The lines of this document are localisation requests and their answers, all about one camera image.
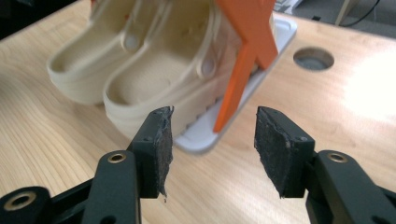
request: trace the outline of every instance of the wood grain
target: wood grain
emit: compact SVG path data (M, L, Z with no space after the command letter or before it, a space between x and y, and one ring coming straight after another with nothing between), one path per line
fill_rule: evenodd
M25 186L61 193L93 177L99 158L128 146L105 109L77 105L50 82L46 61L81 31L90 2L0 43L0 195ZM308 223L304 199L280 200L253 146L258 105L281 110L317 141L354 157L396 191L396 42L294 19L297 35L219 143L204 155L174 149L168 199L142 200L144 223ZM293 54L321 47L334 66L310 72Z

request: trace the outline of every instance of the orange stand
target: orange stand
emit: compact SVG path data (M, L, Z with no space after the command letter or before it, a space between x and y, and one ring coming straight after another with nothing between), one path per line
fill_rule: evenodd
M213 132L219 133L239 106L250 71L256 63L268 68L277 56L269 20L276 0L216 0L235 31L242 47L224 94Z

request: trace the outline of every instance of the white plastic base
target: white plastic base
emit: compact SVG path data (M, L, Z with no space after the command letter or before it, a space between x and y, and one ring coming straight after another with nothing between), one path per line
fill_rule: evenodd
M297 24L294 21L279 19L277 17L275 17L275 24L276 47L279 52L278 55L280 55L285 47L289 44L289 42L293 39L297 31ZM235 112L233 118L228 121L227 126L223 128L220 133L213 133L213 127L218 117L222 100L219 100L214 105L212 105L200 118L198 118L198 120L190 125L184 133L176 137L176 145L181 149L191 153L203 153L212 148L227 130L228 126L232 123L233 119L235 118L241 107L248 100L250 95L266 77L267 72L270 69L271 68L267 69L266 71L257 72L256 74L251 76L250 80L247 83L247 86L245 87L241 102L239 103L238 111Z

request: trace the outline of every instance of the orange plastic part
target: orange plastic part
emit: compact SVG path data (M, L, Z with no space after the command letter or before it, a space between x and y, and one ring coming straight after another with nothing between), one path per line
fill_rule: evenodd
M242 39L233 73L224 94L213 132L220 132L233 116L248 83L254 63L266 69L277 55L270 27L276 0L216 0Z

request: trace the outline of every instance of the wooden table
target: wooden table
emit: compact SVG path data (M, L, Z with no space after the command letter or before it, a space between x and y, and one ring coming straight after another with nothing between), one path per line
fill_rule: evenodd
M59 194L93 177L105 153L126 148L102 105L78 105L51 84L46 61L84 28L90 2L0 43L0 195L21 187ZM256 110L281 110L317 141L355 158L374 182L396 191L396 41L293 18L298 31L219 143L204 155L174 148L167 202L142 200L144 223L308 223L304 199L280 200L253 146ZM293 54L321 47L322 72Z

